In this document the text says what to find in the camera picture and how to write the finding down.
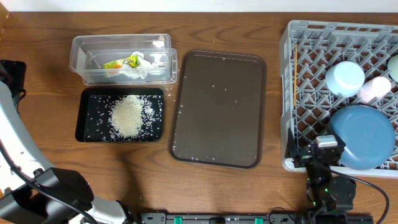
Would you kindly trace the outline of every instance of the wooden chopstick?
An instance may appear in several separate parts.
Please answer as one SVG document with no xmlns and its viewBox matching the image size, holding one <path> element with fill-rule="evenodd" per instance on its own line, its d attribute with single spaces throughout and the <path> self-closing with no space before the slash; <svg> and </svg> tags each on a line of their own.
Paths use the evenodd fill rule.
<svg viewBox="0 0 398 224">
<path fill-rule="evenodd" d="M 295 51 L 294 51 L 294 90 L 293 90 L 293 94 L 294 94 L 294 101 L 293 101 L 293 105 L 294 107 L 296 107 L 296 90 L 297 90 L 297 43 L 295 44 Z"/>
</svg>

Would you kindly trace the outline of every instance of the white dish rack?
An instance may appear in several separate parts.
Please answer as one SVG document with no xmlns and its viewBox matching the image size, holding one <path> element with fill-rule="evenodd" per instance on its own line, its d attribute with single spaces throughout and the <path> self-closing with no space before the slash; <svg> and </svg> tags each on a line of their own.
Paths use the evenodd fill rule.
<svg viewBox="0 0 398 224">
<path fill-rule="evenodd" d="M 297 44 L 297 106 L 293 107 L 294 49 Z M 338 97 L 325 85 L 326 71 L 342 61 L 358 63 L 366 81 L 377 76 L 390 79 L 391 91 L 369 105 L 384 113 L 396 131 L 396 147 L 391 157 L 371 170 L 353 170 L 343 166 L 332 169 L 348 175 L 398 179 L 398 83 L 389 76 L 388 60 L 398 55 L 398 26 L 350 24 L 340 22 L 290 21 L 279 43 L 279 71 L 283 88 L 283 112 L 280 119 L 282 165 L 295 168 L 285 158 L 288 130 L 291 128 L 297 149 L 314 142 L 322 134 L 330 117 L 340 108 L 358 104 L 355 96 Z"/>
</svg>

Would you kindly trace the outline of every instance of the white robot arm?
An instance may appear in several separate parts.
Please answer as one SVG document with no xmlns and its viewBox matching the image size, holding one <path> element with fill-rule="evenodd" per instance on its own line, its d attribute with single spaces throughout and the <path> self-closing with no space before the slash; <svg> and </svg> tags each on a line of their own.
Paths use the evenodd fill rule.
<svg viewBox="0 0 398 224">
<path fill-rule="evenodd" d="M 3 82 L 0 82 L 0 147 L 7 152 L 10 159 L 28 180 L 33 180 L 36 177 L 34 175 L 36 170 L 46 171 L 54 167 L 33 142 L 19 118 L 10 90 Z M 3 156 L 0 156 L 0 179 L 0 190 L 6 197 L 25 185 L 25 182 L 11 170 Z M 4 203 L 0 199 L 0 218 L 6 219 L 5 217 L 12 216 L 9 215 L 12 212 L 8 209 L 10 206 Z M 91 205 L 92 208 L 87 213 L 97 222 L 128 223 L 128 211 L 117 201 L 106 201 L 94 196 Z M 81 224 L 85 221 L 83 215 L 76 214 L 69 222 Z"/>
</svg>

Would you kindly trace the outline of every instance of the white wall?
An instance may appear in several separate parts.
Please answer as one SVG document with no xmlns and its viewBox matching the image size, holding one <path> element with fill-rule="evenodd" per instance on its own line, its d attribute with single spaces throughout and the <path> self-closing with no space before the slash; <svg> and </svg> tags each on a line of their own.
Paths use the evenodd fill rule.
<svg viewBox="0 0 398 224">
<path fill-rule="evenodd" d="M 9 11 L 398 12 L 398 0 L 0 0 Z"/>
</svg>

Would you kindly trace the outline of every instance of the wooden table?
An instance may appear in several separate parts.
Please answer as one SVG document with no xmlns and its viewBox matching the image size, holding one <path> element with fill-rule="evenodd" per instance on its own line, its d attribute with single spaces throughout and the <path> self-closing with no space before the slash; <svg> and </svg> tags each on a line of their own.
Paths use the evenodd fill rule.
<svg viewBox="0 0 398 224">
<path fill-rule="evenodd" d="M 293 19 L 398 24 L 398 14 L 12 12 L 0 56 L 27 64 L 27 96 L 20 112 L 33 140 L 57 167 L 80 172 L 96 195 L 119 199 L 136 212 L 267 213 L 275 206 L 305 210 L 310 206 L 305 196 L 306 174 L 287 172 L 280 163 L 279 39 Z M 259 166 L 239 170 L 172 159 L 167 141 L 177 84 L 161 86 L 166 97 L 164 133 L 159 142 L 76 141 L 80 93 L 86 86 L 69 70 L 73 38 L 145 33 L 169 34 L 178 51 L 179 66 L 193 49 L 254 54 L 267 62 L 264 147 Z M 391 207 L 384 223 L 397 223 L 397 181 L 365 180 L 388 193 Z M 377 221 L 384 203 L 378 191 L 358 184 L 354 212 L 370 213 Z"/>
</svg>

